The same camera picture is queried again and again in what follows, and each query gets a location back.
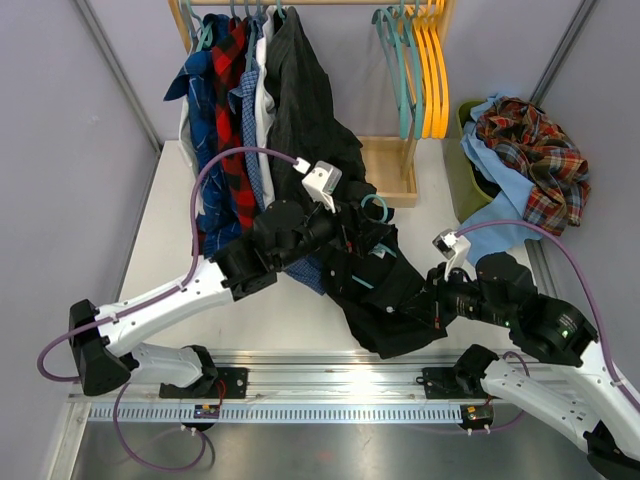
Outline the brown red plaid shirt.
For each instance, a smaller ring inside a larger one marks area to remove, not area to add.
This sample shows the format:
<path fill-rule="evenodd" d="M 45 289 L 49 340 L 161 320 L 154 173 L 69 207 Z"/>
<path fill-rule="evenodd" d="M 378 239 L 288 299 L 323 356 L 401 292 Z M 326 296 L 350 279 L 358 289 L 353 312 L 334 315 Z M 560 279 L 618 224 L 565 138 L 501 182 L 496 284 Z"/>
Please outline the brown red plaid shirt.
<path fill-rule="evenodd" d="M 581 225 L 591 192 L 589 164 L 543 110 L 503 96 L 479 116 L 476 136 L 505 166 L 533 183 L 526 221 L 555 236 Z"/>

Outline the teal plastic hanger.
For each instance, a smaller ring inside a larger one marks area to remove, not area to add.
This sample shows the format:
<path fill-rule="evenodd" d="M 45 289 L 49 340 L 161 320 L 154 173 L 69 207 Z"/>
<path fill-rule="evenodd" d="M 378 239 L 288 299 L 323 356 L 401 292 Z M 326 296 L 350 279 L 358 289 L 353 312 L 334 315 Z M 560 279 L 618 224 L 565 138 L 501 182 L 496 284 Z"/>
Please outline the teal plastic hanger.
<path fill-rule="evenodd" d="M 406 72 L 406 41 L 404 40 L 400 9 L 397 6 L 378 8 L 372 15 L 371 23 L 375 27 L 390 73 L 399 118 L 399 137 L 407 140 L 410 136 L 412 104 Z"/>

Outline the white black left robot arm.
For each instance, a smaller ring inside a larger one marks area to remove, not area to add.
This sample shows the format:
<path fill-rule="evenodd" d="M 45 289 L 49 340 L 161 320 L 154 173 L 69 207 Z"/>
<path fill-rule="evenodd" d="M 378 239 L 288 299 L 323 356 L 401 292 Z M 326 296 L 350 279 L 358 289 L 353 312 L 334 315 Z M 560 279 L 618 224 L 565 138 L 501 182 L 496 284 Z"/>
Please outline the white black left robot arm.
<path fill-rule="evenodd" d="M 269 287 L 279 272 L 323 248 L 364 257 L 386 231 L 386 224 L 360 206 L 316 204 L 306 213 L 293 201 L 276 201 L 248 231 L 191 268 L 185 279 L 126 302 L 74 304 L 69 343 L 83 393 L 100 396 L 131 383 L 157 384 L 164 398 L 214 394 L 219 373 L 205 347 L 162 347 L 148 338 Z"/>

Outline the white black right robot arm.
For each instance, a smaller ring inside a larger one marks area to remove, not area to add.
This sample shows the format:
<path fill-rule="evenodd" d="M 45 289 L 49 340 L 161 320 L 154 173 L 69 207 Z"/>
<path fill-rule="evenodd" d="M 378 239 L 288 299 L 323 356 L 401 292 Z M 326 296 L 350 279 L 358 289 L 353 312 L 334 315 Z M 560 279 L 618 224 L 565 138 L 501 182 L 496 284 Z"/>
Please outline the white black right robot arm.
<path fill-rule="evenodd" d="M 562 375 L 579 394 L 571 401 L 473 344 L 452 368 L 451 386 L 471 397 L 506 400 L 552 427 L 586 453 L 607 479 L 639 476 L 638 394 L 625 395 L 609 372 L 604 341 L 570 303 L 538 292 L 531 271 L 507 253 L 483 257 L 472 281 L 444 265 L 404 281 L 399 310 L 443 337 L 458 317 L 508 330 L 523 353 Z"/>

